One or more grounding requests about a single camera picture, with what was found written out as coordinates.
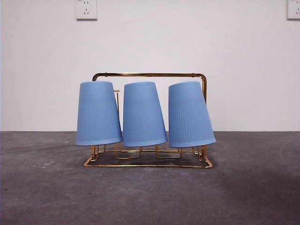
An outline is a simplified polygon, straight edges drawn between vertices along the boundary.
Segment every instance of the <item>gold metal rack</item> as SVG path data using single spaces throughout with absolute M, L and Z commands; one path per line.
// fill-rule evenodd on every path
M 207 80 L 203 74 L 115 74 L 115 73 L 98 73 L 93 76 L 92 81 L 96 81 L 98 77 L 104 76 L 123 76 L 123 77 L 199 77 L 202 80 L 202 91 L 204 100 L 206 102 L 206 89 L 207 89 Z M 117 106 L 119 110 L 119 90 L 115 90 L 117 94 Z M 155 145 L 155 150 L 143 149 L 143 147 L 139 147 L 138 150 L 123 150 L 121 142 L 114 144 L 114 150 L 107 150 L 106 145 L 103 145 L 103 150 L 99 150 L 98 146 L 91 146 L 91 156 L 88 160 L 83 164 L 86 167 L 189 167 L 189 168 L 211 168 L 212 163 L 207 157 L 207 146 L 196 146 L 192 147 L 191 150 L 178 148 L 177 150 L 159 150 L 159 145 Z M 106 152 L 113 152 L 114 156 L 118 160 L 123 159 L 134 159 L 140 158 L 142 152 L 155 152 L 157 159 L 180 159 L 182 158 L 183 153 L 192 153 L 193 155 L 198 155 L 198 160 L 200 162 L 205 162 L 207 165 L 101 165 L 95 164 L 96 161 L 99 160 L 99 155 L 104 154 Z M 119 157 L 119 153 L 129 153 L 134 154 L 134 157 Z M 177 153 L 179 156 L 177 157 L 160 157 L 160 153 Z

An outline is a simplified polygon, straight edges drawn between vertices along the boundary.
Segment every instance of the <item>metal wire frame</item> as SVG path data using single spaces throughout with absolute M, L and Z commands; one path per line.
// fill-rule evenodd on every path
M 203 74 L 153 74 L 153 73 L 144 73 L 144 74 L 117 74 L 117 73 L 98 73 L 93 76 L 92 81 L 96 81 L 98 77 L 104 76 L 123 76 L 123 77 L 199 77 L 202 80 L 202 91 L 204 100 L 206 102 L 206 93 L 207 93 L 207 79 Z M 117 108 L 119 111 L 119 90 L 115 90 L 117 94 Z M 119 149 L 117 148 L 118 143 L 114 144 L 114 150 L 106 150 L 106 145 L 104 145 L 104 150 L 99 151 L 99 146 L 91 146 L 91 156 L 88 158 L 86 162 L 84 162 L 85 167 L 184 167 L 184 168 L 211 168 L 212 163 L 207 157 L 207 146 L 196 146 L 192 147 L 192 150 L 183 150 L 183 148 L 178 148 L 177 150 L 159 150 L 159 145 L 155 146 L 155 150 L 143 150 L 143 147 L 139 147 L 139 150 L 123 150 L 122 144 L 119 142 Z M 198 155 L 198 160 L 205 162 L 207 165 L 96 165 L 96 164 L 89 164 L 89 162 L 97 161 L 99 159 L 99 154 L 104 154 L 105 152 L 114 152 L 116 159 L 133 159 L 133 158 L 140 158 L 141 153 L 143 152 L 156 152 L 156 157 L 158 159 L 179 159 L 182 157 L 184 152 L 186 153 L 194 153 Z M 119 157 L 119 153 L 135 153 L 138 156 L 135 157 Z M 160 157 L 159 153 L 179 153 L 179 157 Z

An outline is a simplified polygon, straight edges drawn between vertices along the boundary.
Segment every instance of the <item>upside-down cup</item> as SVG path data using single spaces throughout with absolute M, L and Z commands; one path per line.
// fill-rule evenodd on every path
M 103 81 L 81 83 L 76 145 L 102 145 L 122 140 L 113 84 Z
M 169 146 L 202 146 L 216 142 L 199 82 L 169 87 Z
M 140 147 L 167 142 L 165 125 L 154 82 L 125 85 L 123 145 Z

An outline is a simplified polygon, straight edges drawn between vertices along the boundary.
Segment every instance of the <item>wall socket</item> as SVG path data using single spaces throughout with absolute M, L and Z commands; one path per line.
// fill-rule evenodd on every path
M 98 18 L 97 0 L 75 0 L 77 20 L 96 20 Z
M 300 20 L 300 0 L 287 0 L 287 19 Z

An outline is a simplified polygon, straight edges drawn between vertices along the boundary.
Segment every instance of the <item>blue plastic cup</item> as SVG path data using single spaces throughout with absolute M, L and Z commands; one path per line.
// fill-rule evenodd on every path
M 111 82 L 80 84 L 76 145 L 122 141 L 119 114 Z
M 154 82 L 124 88 L 123 145 L 139 147 L 167 142 L 164 119 Z
M 169 87 L 169 146 L 202 146 L 216 142 L 199 82 Z

